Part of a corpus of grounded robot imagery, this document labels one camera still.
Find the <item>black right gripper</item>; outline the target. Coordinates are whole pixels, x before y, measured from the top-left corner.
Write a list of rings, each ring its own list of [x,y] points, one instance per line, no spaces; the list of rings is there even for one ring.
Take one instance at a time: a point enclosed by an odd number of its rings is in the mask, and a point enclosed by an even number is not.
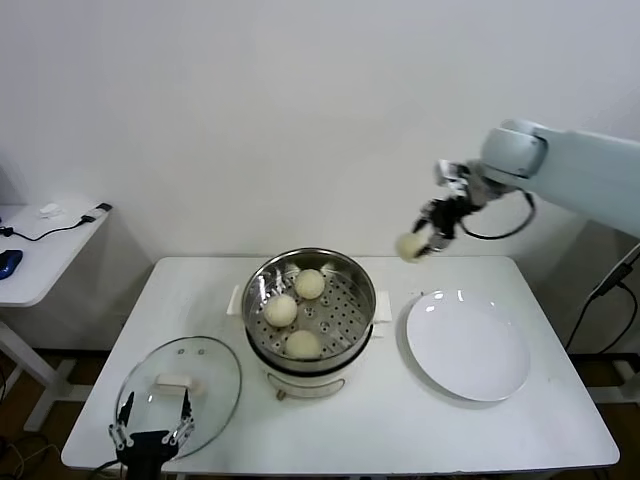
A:
[[[455,238],[456,225],[466,216],[473,213],[473,205],[463,197],[436,199],[425,203],[411,232],[417,234],[432,225],[433,232],[422,249],[423,255],[431,255],[445,250],[450,239]]]

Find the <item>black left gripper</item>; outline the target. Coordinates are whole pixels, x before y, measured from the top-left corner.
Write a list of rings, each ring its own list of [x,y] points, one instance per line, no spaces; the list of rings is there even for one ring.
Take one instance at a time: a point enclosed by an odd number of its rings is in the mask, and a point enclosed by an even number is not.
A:
[[[130,392],[126,402],[117,411],[116,420],[109,425],[109,435],[117,448],[117,459],[126,467],[126,480],[157,480],[162,466],[178,454],[178,444],[184,444],[195,430],[190,391],[184,391],[180,421],[171,430],[139,432],[131,435],[127,426],[134,403]]]

